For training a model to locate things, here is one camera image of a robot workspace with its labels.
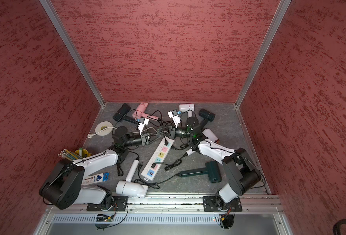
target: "black robotic arm joint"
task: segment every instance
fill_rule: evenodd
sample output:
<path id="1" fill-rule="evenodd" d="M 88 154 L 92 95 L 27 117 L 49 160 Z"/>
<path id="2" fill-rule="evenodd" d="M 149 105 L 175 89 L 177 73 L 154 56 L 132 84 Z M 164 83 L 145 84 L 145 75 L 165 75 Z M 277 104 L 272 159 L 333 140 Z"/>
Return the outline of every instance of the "black robotic arm joint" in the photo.
<path id="1" fill-rule="evenodd" d="M 59 209 L 66 209 L 78 197 L 84 176 L 84 167 L 60 160 L 39 190 L 39 195 Z"/>
<path id="2" fill-rule="evenodd" d="M 249 154 L 243 148 L 239 148 L 232 155 L 224 157 L 222 162 L 229 186 L 239 196 L 261 180 L 259 170 L 254 167 Z M 243 163 L 241 169 L 237 166 L 239 163 Z"/>

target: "mounting plate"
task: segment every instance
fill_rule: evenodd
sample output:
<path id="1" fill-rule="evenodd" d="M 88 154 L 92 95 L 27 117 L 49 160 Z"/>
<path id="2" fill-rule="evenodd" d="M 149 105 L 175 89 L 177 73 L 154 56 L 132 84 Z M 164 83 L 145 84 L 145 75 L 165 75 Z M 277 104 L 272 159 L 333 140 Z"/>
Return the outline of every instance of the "mounting plate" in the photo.
<path id="1" fill-rule="evenodd" d="M 125 203 L 127 203 L 129 197 L 128 196 L 113 196 L 114 202 L 117 204 L 117 208 L 115 209 L 115 211 L 125 211 L 126 210 L 126 205 Z M 101 211 L 101 212 L 105 212 L 102 211 L 97 204 L 91 204 L 89 203 L 87 205 L 87 211 Z"/>
<path id="2" fill-rule="evenodd" d="M 220 211 L 216 206 L 216 196 L 203 197 L 204 211 Z M 231 203 L 231 211 L 242 211 L 241 200 L 239 197 L 235 198 Z"/>

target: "ventilation grille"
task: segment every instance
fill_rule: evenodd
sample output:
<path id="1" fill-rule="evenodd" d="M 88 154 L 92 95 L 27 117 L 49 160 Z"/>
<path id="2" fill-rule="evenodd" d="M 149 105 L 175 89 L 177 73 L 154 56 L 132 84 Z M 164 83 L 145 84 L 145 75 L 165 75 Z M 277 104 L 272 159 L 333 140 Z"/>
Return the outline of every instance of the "ventilation grille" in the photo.
<path id="1" fill-rule="evenodd" d="M 96 214 L 55 214 L 52 223 L 59 224 L 93 224 Z"/>
<path id="2" fill-rule="evenodd" d="M 118 215 L 113 223 L 119 223 L 124 215 Z M 208 224 L 219 223 L 218 215 L 151 215 L 135 214 L 126 217 L 123 223 L 131 224 Z"/>
<path id="3" fill-rule="evenodd" d="M 52 223 L 70 223 L 70 224 L 93 224 L 93 223 L 119 223 L 126 214 L 118 214 L 113 222 L 96 222 L 96 214 L 56 214 Z M 127 224 L 218 224 L 219 215 L 163 215 L 163 214 L 128 214 L 122 223 Z"/>

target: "pink hair dryer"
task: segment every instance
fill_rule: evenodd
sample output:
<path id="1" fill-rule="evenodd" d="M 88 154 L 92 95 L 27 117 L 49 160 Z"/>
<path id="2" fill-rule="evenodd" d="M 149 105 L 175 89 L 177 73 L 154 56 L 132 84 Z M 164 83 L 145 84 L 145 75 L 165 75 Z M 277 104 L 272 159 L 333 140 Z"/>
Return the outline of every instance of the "pink hair dryer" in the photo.
<path id="1" fill-rule="evenodd" d="M 152 119 L 152 120 L 159 120 L 160 118 L 146 114 L 144 111 L 146 110 L 148 106 L 148 103 L 140 103 L 140 105 L 136 108 L 136 111 L 132 114 L 132 117 L 135 119 L 140 119 L 141 117 Z"/>

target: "power strip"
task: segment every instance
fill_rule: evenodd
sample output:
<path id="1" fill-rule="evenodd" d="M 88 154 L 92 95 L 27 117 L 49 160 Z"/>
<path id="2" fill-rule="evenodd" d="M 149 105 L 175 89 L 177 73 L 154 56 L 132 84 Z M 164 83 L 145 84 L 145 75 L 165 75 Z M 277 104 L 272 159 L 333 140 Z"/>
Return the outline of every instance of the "power strip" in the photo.
<path id="1" fill-rule="evenodd" d="M 161 140 L 159 146 L 157 146 L 155 152 L 152 154 L 152 157 L 150 158 L 146 167 L 141 173 L 141 175 L 144 176 L 145 181 L 153 181 L 161 167 L 161 164 L 157 164 L 154 168 L 152 168 L 152 164 L 155 162 L 164 162 L 173 143 L 174 139 L 163 138 Z"/>

